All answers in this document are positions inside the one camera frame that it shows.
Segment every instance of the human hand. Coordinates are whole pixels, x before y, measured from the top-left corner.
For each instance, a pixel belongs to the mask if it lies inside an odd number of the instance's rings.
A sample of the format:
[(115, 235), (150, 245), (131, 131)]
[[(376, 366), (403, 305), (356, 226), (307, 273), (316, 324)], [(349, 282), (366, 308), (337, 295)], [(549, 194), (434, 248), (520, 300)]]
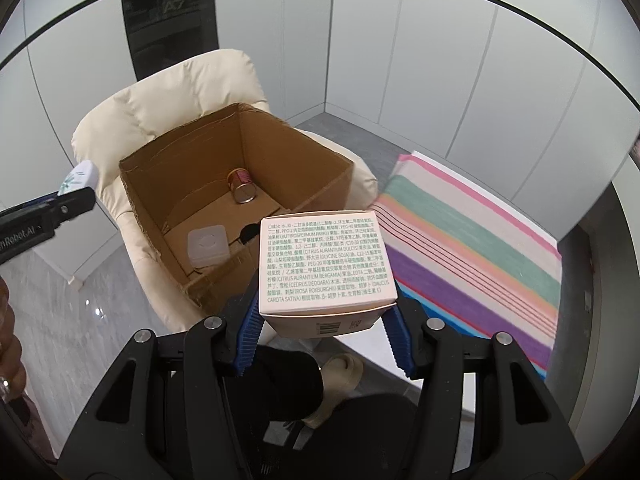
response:
[(20, 397), (27, 384), (27, 372), (20, 361), (22, 345), (14, 335), (14, 326), (9, 288), (0, 278), (0, 398), (4, 402)]

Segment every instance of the brown cardboard box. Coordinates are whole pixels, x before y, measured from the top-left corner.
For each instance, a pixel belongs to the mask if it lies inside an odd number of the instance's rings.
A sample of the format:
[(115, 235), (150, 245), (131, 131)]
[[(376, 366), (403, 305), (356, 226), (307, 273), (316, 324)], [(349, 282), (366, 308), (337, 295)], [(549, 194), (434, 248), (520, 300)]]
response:
[(371, 328), (396, 303), (373, 211), (323, 211), (260, 223), (260, 315), (283, 337)]
[[(229, 171), (247, 168), (257, 197), (237, 204)], [(286, 212), (339, 210), (347, 199), (353, 163), (278, 118), (233, 104), (184, 124), (120, 162), (120, 174), (138, 224), (180, 288), (206, 314), (241, 294), (258, 268), (259, 240), (238, 239), (245, 225)], [(194, 270), (187, 234), (225, 226), (231, 258)]]

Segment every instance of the green stripe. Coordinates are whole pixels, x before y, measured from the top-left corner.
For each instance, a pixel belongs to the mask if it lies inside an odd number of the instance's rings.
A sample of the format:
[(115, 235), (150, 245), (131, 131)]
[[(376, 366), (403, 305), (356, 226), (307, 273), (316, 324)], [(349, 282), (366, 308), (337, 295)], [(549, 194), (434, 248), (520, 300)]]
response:
[(386, 185), (385, 194), (500, 267), (551, 305), (558, 307), (558, 280), (491, 231), (426, 193), (404, 176), (394, 176)]

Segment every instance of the cream leather chair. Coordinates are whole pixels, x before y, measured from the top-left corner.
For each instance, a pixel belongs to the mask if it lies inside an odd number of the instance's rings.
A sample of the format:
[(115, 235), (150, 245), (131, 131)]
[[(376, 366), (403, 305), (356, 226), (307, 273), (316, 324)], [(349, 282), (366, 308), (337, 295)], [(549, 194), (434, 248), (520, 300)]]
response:
[[(239, 50), (192, 57), (117, 92), (78, 124), (72, 146), (78, 162), (100, 171), (98, 199), (116, 221), (136, 276), (152, 306), (172, 332), (188, 330), (203, 312), (178, 288), (149, 246), (120, 179), (119, 161), (156, 137), (229, 104), (244, 102), (269, 111), (254, 66)], [(378, 195), (378, 181), (350, 150), (311, 132), (324, 146), (354, 161), (347, 209), (364, 209)]]

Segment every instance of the striped towel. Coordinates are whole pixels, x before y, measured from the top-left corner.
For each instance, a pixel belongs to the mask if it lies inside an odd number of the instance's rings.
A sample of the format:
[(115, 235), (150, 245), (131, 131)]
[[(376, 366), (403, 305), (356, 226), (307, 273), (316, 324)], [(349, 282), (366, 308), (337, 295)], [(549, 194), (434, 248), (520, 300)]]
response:
[(417, 152), (400, 156), (372, 209), (405, 294), (461, 333), (510, 333), (546, 376), (562, 273), (553, 237)]

